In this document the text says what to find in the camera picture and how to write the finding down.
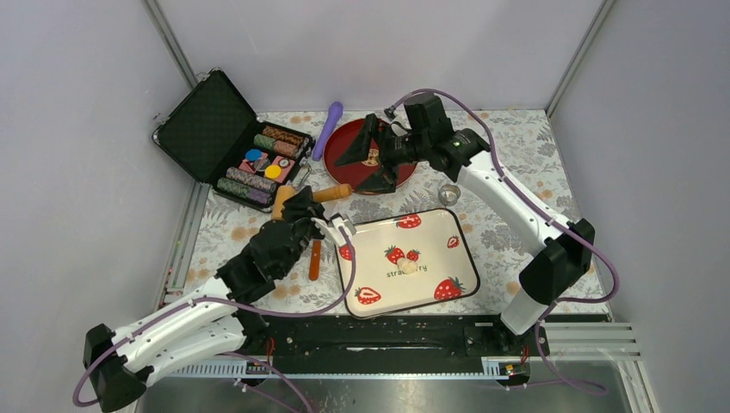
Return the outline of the strawberry pattern white tray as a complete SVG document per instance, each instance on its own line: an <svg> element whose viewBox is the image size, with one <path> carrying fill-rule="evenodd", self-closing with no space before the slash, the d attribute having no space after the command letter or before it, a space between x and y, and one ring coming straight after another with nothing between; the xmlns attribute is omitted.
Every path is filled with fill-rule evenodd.
<svg viewBox="0 0 730 413"><path fill-rule="evenodd" d="M371 318L474 295L480 278L455 213L437 208L356 225L337 249L351 316Z"/></svg>

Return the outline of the wooden dough roller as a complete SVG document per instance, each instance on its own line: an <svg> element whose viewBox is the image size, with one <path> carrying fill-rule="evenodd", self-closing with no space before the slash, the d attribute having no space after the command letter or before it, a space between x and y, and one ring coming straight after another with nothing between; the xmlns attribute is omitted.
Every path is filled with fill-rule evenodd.
<svg viewBox="0 0 730 413"><path fill-rule="evenodd" d="M340 184L318 191L313 191L308 185L301 189L281 186L276 192L270 218L287 222L309 218L323 219L324 202L344 199L352 193L353 189L349 184Z"/></svg>

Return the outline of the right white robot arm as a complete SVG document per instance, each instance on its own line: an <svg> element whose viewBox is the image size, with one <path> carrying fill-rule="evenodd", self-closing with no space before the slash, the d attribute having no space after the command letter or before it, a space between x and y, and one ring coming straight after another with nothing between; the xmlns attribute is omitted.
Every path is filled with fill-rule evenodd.
<svg viewBox="0 0 730 413"><path fill-rule="evenodd" d="M427 163L484 201L522 240L532 261L519 274L520 291L500 314L493 332L498 350L515 354L528 342L527 331L584 274L593 257L595 229L586 219L571 221L530 192L499 162L492 132L455 129L442 99L446 93L419 89L384 111L386 120L369 114L337 166L359 163L371 144L379 148L379 169L358 190L395 191L404 164ZM407 126L396 120L405 110Z"/></svg>

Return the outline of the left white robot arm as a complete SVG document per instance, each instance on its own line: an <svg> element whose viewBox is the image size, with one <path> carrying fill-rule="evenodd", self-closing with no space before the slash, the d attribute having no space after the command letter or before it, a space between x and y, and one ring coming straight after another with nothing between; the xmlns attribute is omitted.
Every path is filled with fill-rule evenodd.
<svg viewBox="0 0 730 413"><path fill-rule="evenodd" d="M324 210L325 202L351 193L348 184L319 191L279 188L270 219L239 254L191 293L126 326L98 324L88 330L85 372L72 402L115 412L181 367L240 348L248 354L262 350L267 311L253 302L275 289L310 242L327 238L337 247L354 249L352 223L340 214L328 219Z"/></svg>

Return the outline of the small dough piece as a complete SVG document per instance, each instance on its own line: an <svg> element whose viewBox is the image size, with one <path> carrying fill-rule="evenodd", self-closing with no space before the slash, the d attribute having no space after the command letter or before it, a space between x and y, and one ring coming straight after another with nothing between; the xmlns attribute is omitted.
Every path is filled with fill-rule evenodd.
<svg viewBox="0 0 730 413"><path fill-rule="evenodd" d="M408 258L399 258L397 266L402 274L413 274L418 270L418 264Z"/></svg>

